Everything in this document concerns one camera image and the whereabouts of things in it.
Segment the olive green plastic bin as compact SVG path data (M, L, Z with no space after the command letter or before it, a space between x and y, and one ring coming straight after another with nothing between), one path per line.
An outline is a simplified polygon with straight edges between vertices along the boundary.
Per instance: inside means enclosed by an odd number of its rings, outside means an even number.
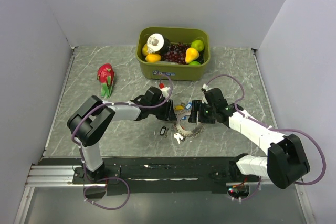
M159 33L167 38L171 43L182 42L190 44L194 40L201 40L205 44L203 52L203 63L201 65L172 64L167 61L163 63L149 63L145 61L145 56L141 49L147 42L150 35ZM136 58L140 64L143 75L148 79L159 79L160 74L169 76L172 80L198 81L203 76L208 63L211 60L211 53L208 41L208 34L196 28L183 27L147 27L139 34Z

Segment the yellow tag key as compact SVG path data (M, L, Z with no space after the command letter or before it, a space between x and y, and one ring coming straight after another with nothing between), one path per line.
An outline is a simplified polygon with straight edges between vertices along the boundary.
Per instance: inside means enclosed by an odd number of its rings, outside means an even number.
M177 111L180 111L180 110L183 110L183 109L184 109L184 107L181 106L181 105L178 105L174 108L174 110L177 110Z

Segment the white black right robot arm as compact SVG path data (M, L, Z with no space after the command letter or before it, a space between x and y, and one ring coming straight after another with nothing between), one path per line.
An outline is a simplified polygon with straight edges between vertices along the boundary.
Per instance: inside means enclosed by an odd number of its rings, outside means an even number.
M264 127L240 105L228 104L219 88L204 90L201 100L193 100L190 123L220 123L256 144L264 157L240 154L231 162L229 175L235 181L247 175L269 178L285 189L310 172L310 165L301 139Z

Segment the green lime toy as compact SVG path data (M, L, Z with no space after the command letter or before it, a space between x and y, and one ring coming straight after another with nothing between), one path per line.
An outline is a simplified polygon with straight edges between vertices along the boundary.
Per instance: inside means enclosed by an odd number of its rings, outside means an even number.
M205 48L205 45L202 40L195 40L191 43L191 47L196 49L198 52L202 52Z

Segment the large silver toothed keyring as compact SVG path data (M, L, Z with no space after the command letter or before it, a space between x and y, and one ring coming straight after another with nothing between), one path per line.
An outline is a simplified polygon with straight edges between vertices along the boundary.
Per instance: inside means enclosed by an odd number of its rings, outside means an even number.
M177 116L177 121L174 123L174 129L181 134L183 137L197 137L200 135L204 129L204 125L200 122L196 123L196 126L191 130L187 131L182 128L181 121L184 116L189 117L191 115L190 112L184 112Z

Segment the aluminium rail frame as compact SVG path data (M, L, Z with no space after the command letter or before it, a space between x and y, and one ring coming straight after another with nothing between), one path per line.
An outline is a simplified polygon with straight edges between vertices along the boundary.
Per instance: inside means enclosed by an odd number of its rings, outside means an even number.
M75 168L79 165L40 166L32 165L25 187L72 187Z

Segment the orange yellow mango toy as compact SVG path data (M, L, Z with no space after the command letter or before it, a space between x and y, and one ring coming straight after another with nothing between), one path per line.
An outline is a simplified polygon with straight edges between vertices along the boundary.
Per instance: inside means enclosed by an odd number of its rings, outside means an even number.
M161 56L156 53L151 53L145 57L145 60L146 62L149 62L149 63L155 63L155 62L161 61Z

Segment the blue tag key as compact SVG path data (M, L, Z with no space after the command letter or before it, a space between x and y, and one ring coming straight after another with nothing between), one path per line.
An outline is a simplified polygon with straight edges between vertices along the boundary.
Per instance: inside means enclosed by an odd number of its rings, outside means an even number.
M189 110L191 107L192 107L192 103L189 102L189 103L185 106L185 109L186 109L186 110Z

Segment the green fruit toy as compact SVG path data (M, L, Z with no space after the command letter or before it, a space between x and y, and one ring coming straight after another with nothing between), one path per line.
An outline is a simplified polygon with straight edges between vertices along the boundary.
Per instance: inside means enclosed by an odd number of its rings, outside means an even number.
M189 65L190 66L199 66L199 65L201 65L201 63L198 62L198 61L192 61L192 62L189 63Z

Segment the yellow pear toy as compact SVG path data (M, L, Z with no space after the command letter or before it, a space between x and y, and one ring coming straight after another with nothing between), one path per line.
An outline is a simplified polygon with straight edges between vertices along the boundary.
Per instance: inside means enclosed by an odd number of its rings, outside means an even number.
M198 59L200 56L200 53L193 47L189 47L186 50L185 53L185 62L187 64L190 64L191 62L195 61L196 59Z

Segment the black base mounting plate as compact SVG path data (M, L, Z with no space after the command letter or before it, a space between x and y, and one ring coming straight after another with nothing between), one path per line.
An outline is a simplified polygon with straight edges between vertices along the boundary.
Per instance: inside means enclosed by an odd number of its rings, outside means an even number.
M210 191L225 194L227 185L257 182L243 175L233 157L117 157L105 158L104 166L87 179L81 166L75 168L75 185L99 185L107 195L136 193L181 193Z

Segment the dark red grape bunch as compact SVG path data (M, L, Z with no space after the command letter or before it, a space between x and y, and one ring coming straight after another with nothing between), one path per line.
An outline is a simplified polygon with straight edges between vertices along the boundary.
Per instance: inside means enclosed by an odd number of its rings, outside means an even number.
M189 44L171 44L169 51L161 56L161 60L185 65L186 50L189 47Z

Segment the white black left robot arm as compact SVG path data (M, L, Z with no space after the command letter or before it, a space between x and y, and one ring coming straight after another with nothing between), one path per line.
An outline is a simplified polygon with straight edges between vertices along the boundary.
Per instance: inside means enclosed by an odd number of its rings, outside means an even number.
M92 183L105 176L99 141L114 121L141 121L149 115L175 122L177 117L170 99L173 88L149 87L144 95L128 102L107 102L91 96L68 120L72 141L77 144L85 177Z

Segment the red dragon fruit toy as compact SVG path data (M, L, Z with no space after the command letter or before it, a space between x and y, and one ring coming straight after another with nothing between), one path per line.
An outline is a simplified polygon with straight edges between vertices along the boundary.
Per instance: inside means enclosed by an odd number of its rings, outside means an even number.
M99 67L97 71L97 80L101 85L102 98L107 99L111 96L114 76L115 73L110 63L105 63Z

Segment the yellow lemon toy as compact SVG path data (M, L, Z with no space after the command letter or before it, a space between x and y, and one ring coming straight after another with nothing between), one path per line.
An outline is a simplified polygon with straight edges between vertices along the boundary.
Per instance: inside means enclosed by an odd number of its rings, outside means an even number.
M144 44L144 46L141 49L141 52L142 52L142 55L145 56L145 57L149 54L147 44Z

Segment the white black cylinder roll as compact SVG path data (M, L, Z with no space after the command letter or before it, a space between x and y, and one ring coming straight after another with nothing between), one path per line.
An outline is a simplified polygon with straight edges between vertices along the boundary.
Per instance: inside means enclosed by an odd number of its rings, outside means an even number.
M156 53L159 55L164 55L170 50L171 47L171 42L159 33L155 33L149 36L146 44L149 54Z

